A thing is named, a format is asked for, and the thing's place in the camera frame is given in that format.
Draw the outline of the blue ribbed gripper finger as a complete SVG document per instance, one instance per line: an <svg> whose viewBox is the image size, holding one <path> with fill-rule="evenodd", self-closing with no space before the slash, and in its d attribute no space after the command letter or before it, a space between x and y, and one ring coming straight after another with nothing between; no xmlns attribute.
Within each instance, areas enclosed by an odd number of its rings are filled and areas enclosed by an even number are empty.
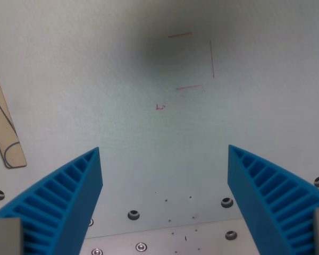
<svg viewBox="0 0 319 255"><path fill-rule="evenodd" d="M315 254L318 188L233 145L228 152L228 185L260 254Z"/></svg>
<svg viewBox="0 0 319 255"><path fill-rule="evenodd" d="M22 221L23 254L79 254L102 187L94 148L17 195L0 219Z"/></svg>

